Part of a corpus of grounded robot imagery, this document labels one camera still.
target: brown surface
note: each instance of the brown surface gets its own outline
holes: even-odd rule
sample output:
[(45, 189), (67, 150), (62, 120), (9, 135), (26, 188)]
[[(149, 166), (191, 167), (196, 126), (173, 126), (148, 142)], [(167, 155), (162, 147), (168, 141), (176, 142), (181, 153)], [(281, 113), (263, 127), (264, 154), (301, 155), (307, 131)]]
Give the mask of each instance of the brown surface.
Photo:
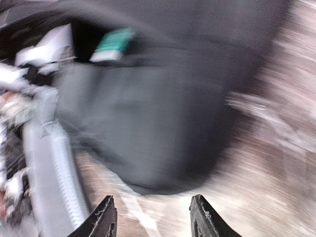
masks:
[[(316, 144), (315, 1), (296, 2), (258, 80), (264, 85), (264, 96), (278, 105), (277, 114)], [(280, 145), (264, 120), (242, 117), (237, 130), (217, 175), (203, 187), (167, 197), (136, 197), (143, 211), (157, 220), (161, 236), (191, 236), (188, 208), (195, 194), (204, 195), (244, 237), (316, 236), (315, 153)], [(95, 205), (114, 195), (118, 237), (149, 236), (128, 213), (122, 201), (127, 194), (120, 191), (111, 172), (89, 156), (79, 157), (79, 162)]]

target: brown floor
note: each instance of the brown floor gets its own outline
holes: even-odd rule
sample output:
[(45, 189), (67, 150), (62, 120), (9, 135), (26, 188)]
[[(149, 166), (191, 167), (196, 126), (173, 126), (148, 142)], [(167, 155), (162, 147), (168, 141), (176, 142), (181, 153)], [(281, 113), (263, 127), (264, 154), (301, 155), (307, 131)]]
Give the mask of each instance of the brown floor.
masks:
[(265, 116), (240, 118), (240, 133), (225, 151), (229, 159), (198, 190), (136, 197), (120, 191), (103, 165), (79, 156), (92, 202), (114, 195), (118, 237), (190, 237), (188, 208), (195, 194), (244, 237), (316, 236), (315, 1), (296, 1), (258, 80), (285, 125)]

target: dark gray fabric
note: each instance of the dark gray fabric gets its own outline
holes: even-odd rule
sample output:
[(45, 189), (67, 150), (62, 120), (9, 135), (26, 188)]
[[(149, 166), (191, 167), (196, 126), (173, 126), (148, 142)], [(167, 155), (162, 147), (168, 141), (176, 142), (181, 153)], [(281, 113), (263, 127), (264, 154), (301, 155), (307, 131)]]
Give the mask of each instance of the dark gray fabric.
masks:
[(179, 192), (200, 184), (233, 123), (225, 95), (255, 75), (288, 4), (100, 3), (176, 43), (160, 39), (151, 44), (145, 37), (138, 52), (143, 60), (132, 66), (70, 67), (58, 81), (58, 116), (73, 146), (94, 154), (141, 194)]

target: green object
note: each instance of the green object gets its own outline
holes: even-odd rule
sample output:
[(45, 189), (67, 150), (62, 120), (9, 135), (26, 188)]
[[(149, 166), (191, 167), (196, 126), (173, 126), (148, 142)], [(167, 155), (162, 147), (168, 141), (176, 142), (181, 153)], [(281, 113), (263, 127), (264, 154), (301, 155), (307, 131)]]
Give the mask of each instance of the green object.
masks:
[(126, 51), (135, 32), (131, 29), (112, 31), (102, 38), (98, 47), (90, 58), (91, 62), (116, 61)]

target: black bag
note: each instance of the black bag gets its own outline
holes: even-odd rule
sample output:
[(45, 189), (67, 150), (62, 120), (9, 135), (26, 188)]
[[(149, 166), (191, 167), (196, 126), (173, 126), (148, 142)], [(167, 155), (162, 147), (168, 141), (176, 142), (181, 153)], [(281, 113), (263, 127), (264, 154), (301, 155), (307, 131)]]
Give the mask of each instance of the black bag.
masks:
[[(211, 171), (234, 119), (225, 96), (253, 79), (289, 3), (28, 2), (2, 22), (0, 59), (71, 23), (77, 58), (55, 85), (73, 147), (143, 195), (180, 192)], [(89, 62), (105, 33), (126, 27), (136, 38), (121, 63)]]

